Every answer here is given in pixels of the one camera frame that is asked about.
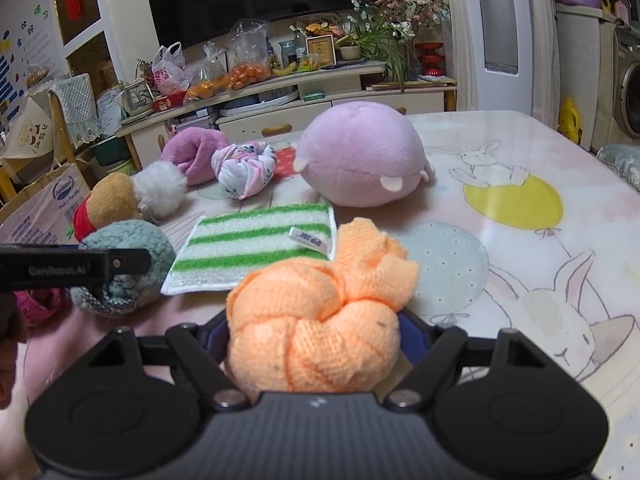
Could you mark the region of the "magenta knitted hat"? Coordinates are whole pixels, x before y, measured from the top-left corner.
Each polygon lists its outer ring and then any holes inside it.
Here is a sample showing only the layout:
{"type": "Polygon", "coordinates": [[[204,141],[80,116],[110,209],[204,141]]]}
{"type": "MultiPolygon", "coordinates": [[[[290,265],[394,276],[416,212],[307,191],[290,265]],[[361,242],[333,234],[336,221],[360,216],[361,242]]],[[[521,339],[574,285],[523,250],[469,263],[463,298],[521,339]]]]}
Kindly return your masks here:
{"type": "Polygon", "coordinates": [[[30,327],[47,322],[70,303],[70,296],[64,288],[21,290],[14,292],[14,296],[17,309],[20,310],[26,325],[30,327]]]}

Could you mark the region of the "orange knotted towel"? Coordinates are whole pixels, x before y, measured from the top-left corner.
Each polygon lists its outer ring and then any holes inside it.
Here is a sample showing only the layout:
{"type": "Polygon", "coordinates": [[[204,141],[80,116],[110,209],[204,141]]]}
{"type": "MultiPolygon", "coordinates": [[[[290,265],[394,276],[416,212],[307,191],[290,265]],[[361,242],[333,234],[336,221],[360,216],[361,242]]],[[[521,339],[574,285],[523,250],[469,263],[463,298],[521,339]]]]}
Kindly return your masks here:
{"type": "Polygon", "coordinates": [[[398,314],[419,276],[419,263],[371,220],[343,224],[334,260],[282,260],[230,292],[224,370],[252,400],[371,390],[398,359],[398,314]]]}

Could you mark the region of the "grey-green knotted towel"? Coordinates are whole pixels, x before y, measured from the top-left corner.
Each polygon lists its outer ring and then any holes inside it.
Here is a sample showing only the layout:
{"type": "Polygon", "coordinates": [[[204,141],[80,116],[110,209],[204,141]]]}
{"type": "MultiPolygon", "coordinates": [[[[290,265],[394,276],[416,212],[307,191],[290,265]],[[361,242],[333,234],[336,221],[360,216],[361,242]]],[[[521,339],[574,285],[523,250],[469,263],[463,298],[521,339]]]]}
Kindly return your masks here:
{"type": "Polygon", "coordinates": [[[121,318],[160,299],[160,289],[176,258],[167,236],[143,220],[104,226],[85,237],[79,248],[111,253],[112,270],[105,284],[70,290],[75,307],[104,318],[121,318]]]}

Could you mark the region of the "brown strawberry plush bear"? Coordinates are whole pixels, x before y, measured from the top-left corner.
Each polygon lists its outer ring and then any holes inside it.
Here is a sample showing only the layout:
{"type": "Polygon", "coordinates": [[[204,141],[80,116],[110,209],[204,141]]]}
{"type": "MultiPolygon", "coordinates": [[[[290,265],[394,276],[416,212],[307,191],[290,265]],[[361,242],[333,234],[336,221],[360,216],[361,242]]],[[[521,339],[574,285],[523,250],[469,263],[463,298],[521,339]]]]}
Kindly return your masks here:
{"type": "Polygon", "coordinates": [[[76,240],[117,221],[140,219],[134,181],[126,174],[108,174],[96,184],[76,209],[73,228],[76,240]]]}

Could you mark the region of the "white fluffy pompom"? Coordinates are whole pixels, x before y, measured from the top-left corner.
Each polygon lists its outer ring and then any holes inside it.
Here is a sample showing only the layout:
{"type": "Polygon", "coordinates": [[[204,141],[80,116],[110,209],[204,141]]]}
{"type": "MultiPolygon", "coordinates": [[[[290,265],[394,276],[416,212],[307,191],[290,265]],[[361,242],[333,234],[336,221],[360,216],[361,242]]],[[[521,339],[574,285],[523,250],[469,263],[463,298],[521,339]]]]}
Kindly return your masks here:
{"type": "Polygon", "coordinates": [[[186,197],[186,176],[166,160],[152,162],[131,180],[138,211],[144,220],[160,221],[171,216],[186,197]]]}

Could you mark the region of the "pink round plush toy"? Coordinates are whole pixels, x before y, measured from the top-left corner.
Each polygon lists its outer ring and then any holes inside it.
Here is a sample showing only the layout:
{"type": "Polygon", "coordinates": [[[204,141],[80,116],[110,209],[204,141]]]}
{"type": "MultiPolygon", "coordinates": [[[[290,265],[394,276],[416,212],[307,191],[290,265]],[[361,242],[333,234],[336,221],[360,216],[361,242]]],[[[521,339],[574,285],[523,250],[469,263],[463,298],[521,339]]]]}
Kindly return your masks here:
{"type": "Polygon", "coordinates": [[[314,118],[297,141],[293,167],[329,202],[352,208],[401,200],[435,174],[408,118],[367,101],[314,118]]]}

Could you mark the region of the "green striped white cloth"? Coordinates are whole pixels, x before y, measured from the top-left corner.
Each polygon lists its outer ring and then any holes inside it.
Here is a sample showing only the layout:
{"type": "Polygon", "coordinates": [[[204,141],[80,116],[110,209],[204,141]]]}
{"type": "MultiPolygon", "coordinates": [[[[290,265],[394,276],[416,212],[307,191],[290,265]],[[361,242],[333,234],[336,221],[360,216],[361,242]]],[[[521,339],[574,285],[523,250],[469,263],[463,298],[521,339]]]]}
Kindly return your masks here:
{"type": "Polygon", "coordinates": [[[288,204],[202,217],[177,252],[165,296],[228,292],[243,278],[281,260],[334,258],[337,227],[328,203],[288,204]]]}

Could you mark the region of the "floral white knotted cloth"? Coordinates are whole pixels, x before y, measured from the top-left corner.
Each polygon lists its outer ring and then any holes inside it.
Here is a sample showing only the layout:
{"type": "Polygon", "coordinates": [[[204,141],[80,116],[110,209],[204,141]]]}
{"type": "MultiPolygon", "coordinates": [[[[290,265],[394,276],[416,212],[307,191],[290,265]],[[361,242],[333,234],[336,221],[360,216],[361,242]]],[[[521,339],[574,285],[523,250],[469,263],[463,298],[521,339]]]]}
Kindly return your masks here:
{"type": "Polygon", "coordinates": [[[213,154],[212,168],[224,192],[236,200],[246,200],[271,181],[277,155],[266,142],[229,144],[213,154]]]}

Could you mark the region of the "purple fleece hat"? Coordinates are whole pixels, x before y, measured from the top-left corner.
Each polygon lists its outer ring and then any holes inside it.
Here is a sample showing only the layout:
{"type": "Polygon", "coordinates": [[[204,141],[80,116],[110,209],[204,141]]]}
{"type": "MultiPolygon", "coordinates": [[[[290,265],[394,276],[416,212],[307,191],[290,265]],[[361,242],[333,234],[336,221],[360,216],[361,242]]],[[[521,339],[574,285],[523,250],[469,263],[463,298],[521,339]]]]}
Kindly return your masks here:
{"type": "Polygon", "coordinates": [[[160,160],[177,166],[188,185],[200,185],[215,179],[213,154],[229,144],[226,135],[219,130],[188,127],[165,144],[160,160]]]}

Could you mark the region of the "cream TV cabinet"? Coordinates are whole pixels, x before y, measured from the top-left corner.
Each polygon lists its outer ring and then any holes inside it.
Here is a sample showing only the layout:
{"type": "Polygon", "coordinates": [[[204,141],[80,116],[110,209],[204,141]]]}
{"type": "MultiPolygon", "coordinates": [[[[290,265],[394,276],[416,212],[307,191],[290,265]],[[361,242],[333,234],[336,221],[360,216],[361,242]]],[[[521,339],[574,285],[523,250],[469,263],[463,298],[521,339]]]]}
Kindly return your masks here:
{"type": "Polygon", "coordinates": [[[449,112],[457,106],[457,83],[439,80],[384,82],[382,62],[361,62],[332,70],[316,70],[274,77],[262,84],[224,91],[122,125],[116,136],[125,139],[138,168],[160,157],[175,133],[198,122],[208,122],[232,142],[268,140],[273,136],[305,129],[321,112],[333,105],[370,101],[393,107],[400,114],[449,112]]]}

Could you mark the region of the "yellow bottle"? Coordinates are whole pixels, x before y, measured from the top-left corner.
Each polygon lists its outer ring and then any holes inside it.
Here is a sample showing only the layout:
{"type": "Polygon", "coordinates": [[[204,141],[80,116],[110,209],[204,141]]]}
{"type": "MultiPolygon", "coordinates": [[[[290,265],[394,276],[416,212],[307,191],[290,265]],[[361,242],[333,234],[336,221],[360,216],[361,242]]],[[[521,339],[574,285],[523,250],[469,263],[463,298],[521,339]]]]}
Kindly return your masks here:
{"type": "Polygon", "coordinates": [[[575,144],[580,143],[582,138],[582,127],[580,126],[580,116],[575,101],[572,98],[566,98],[560,107],[558,131],[565,136],[567,140],[575,144]]]}

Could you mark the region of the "bag of oranges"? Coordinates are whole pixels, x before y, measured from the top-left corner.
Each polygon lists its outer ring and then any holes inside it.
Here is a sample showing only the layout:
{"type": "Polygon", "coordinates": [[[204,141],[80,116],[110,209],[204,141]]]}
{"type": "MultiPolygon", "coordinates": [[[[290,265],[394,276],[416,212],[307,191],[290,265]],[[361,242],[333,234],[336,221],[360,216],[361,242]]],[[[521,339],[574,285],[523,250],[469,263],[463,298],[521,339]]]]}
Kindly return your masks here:
{"type": "Polygon", "coordinates": [[[229,90],[240,90],[270,78],[267,32],[268,23],[254,18],[239,20],[232,28],[229,90]]]}

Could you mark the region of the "red stacked stand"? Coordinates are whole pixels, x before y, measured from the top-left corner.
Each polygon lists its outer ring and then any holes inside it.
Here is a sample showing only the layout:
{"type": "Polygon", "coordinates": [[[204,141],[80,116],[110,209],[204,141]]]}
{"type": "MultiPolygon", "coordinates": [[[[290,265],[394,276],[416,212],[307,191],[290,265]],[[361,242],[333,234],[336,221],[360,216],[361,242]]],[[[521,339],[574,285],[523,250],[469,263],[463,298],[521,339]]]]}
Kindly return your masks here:
{"type": "Polygon", "coordinates": [[[444,44],[440,41],[422,42],[414,46],[423,76],[439,77],[445,75],[444,44]]]}

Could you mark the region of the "white air conditioner tower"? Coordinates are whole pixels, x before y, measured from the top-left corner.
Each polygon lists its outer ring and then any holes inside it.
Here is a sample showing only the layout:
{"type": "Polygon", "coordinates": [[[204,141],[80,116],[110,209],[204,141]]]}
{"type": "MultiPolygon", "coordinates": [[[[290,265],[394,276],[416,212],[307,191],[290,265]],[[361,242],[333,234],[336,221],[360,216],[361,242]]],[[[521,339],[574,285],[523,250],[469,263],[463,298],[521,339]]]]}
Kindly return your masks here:
{"type": "Polygon", "coordinates": [[[449,0],[458,110],[514,110],[554,128],[560,57],[552,0],[449,0]]]}

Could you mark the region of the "wooden picture frame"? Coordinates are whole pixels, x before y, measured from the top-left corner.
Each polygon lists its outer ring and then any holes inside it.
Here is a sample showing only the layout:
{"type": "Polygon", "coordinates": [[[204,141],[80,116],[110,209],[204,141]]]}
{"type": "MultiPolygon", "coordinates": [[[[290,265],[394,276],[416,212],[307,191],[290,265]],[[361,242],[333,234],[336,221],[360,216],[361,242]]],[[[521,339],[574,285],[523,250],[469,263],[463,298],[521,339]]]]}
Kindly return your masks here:
{"type": "Polygon", "coordinates": [[[334,39],[332,35],[308,37],[307,52],[313,54],[321,67],[336,63],[334,39]]]}

